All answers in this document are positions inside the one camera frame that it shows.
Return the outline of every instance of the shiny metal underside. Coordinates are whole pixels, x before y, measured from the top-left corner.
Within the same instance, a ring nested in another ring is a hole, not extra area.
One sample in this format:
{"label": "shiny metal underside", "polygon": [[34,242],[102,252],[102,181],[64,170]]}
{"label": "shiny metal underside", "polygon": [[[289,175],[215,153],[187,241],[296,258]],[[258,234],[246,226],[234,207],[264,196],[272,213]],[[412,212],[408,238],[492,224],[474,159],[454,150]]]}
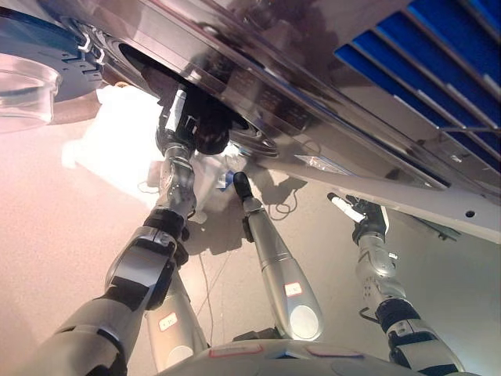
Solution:
{"label": "shiny metal underside", "polygon": [[409,3],[41,0],[29,10],[87,31],[119,78],[148,89],[130,46],[218,97],[255,126],[232,137],[264,165],[272,157],[294,170],[321,156],[338,173],[495,200],[498,172],[457,163],[467,150],[333,54]]}

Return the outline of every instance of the blue stripe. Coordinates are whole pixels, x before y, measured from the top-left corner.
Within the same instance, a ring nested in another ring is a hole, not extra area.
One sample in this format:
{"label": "blue stripe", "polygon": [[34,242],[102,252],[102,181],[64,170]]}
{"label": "blue stripe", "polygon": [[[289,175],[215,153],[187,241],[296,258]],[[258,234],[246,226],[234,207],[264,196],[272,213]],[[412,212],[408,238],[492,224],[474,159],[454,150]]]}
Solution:
{"label": "blue stripe", "polygon": [[482,141],[488,144],[498,154],[501,154],[501,139],[499,136],[492,132],[475,132]]}
{"label": "blue stripe", "polygon": [[491,121],[501,127],[501,110],[494,97],[402,13],[388,17],[377,26],[377,30],[438,79],[454,86]]}
{"label": "blue stripe", "polygon": [[480,75],[501,85],[498,44],[458,1],[416,0],[408,9]]}
{"label": "blue stripe", "polygon": [[415,90],[420,90],[467,127],[484,125],[472,114],[448,96],[431,79],[422,74],[409,61],[400,56],[392,47],[383,42],[372,31],[357,37],[353,44],[359,47],[384,67],[400,77]]}
{"label": "blue stripe", "polygon": [[470,0],[470,3],[498,33],[501,31],[501,2],[499,0]]}
{"label": "blue stripe", "polygon": [[414,110],[422,114],[439,128],[453,127],[449,121],[444,119],[437,111],[433,110],[422,100],[418,99],[413,93],[400,85],[397,81],[384,73],[379,67],[374,65],[364,55],[358,52],[350,45],[344,45],[335,52],[335,55],[344,62],[352,65],[357,71],[366,76],[369,80],[379,85],[381,88],[394,96],[404,100]]}

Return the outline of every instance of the blue object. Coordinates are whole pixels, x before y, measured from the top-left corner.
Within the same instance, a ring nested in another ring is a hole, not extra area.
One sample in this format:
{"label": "blue object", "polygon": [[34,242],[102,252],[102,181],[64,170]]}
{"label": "blue object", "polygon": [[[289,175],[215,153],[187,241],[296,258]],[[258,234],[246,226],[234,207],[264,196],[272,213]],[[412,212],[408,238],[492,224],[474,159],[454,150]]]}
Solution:
{"label": "blue object", "polygon": [[233,171],[228,171],[226,172],[225,175],[225,187],[224,188],[218,188],[220,191],[224,192],[225,190],[228,189],[229,186],[233,184],[233,176],[235,175],[235,172]]}
{"label": "blue object", "polygon": [[476,132],[475,135],[489,145],[501,157],[501,139],[492,132]]}
{"label": "blue object", "polygon": [[344,45],[338,49],[335,55],[354,67],[369,80],[373,81],[393,96],[397,96],[404,101],[405,104],[412,107],[417,113],[421,114],[437,128],[455,128],[455,125],[444,119],[437,111],[417,98],[388,74],[384,73],[379,67],[350,45]]}
{"label": "blue object", "polygon": [[0,7],[0,53],[38,61],[63,79],[56,102],[96,90],[103,80],[91,53],[78,49],[69,31],[24,13]]}
{"label": "blue object", "polygon": [[430,78],[422,74],[409,61],[404,59],[387,43],[383,42],[372,31],[367,31],[357,37],[353,44],[367,55],[372,56],[395,76],[421,91],[444,111],[466,127],[482,127],[483,124],[467,110],[461,107],[453,98],[446,94]]}
{"label": "blue object", "polygon": [[501,126],[497,100],[406,16],[396,13],[377,25],[377,30],[444,84],[453,86],[494,124]]}
{"label": "blue object", "polygon": [[416,0],[409,11],[482,77],[501,85],[499,45],[456,0]]}
{"label": "blue object", "polygon": [[501,2],[499,0],[470,0],[482,17],[496,32],[501,32]]}

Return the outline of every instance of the white sticker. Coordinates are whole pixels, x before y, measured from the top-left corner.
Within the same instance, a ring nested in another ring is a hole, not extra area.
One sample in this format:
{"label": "white sticker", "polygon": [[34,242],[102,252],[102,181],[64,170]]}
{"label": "white sticker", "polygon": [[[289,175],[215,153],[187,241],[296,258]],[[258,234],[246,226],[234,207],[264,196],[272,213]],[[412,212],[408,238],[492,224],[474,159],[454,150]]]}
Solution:
{"label": "white sticker", "polygon": [[166,331],[169,327],[178,322],[178,317],[175,315],[175,312],[169,314],[164,317],[162,320],[158,322],[158,326],[160,327],[160,331]]}
{"label": "white sticker", "polygon": [[300,295],[303,292],[301,290],[301,285],[299,284],[299,282],[286,284],[284,287],[285,287],[285,295],[287,295],[288,298],[291,296]]}

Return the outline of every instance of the gray floor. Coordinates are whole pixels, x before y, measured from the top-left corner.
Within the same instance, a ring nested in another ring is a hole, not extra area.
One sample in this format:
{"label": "gray floor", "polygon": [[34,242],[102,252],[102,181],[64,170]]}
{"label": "gray floor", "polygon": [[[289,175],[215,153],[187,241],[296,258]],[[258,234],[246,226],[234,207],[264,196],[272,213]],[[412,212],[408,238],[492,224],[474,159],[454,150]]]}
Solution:
{"label": "gray floor", "polygon": [[[64,168],[63,144],[88,123],[0,135],[0,374],[32,353],[83,302],[103,290],[109,264],[149,209],[81,166]],[[310,280],[326,318],[322,340],[387,357],[384,334],[362,320],[352,224],[326,200],[328,186],[278,172],[251,173],[257,192]],[[292,190],[297,190],[294,208]],[[254,245],[242,239],[232,188],[216,192],[207,221],[192,225],[182,267],[207,339],[230,341],[272,326]],[[388,247],[414,306],[469,371],[500,374],[499,246],[463,235],[441,241],[428,228],[390,213]],[[129,374],[154,374],[146,328]]]}

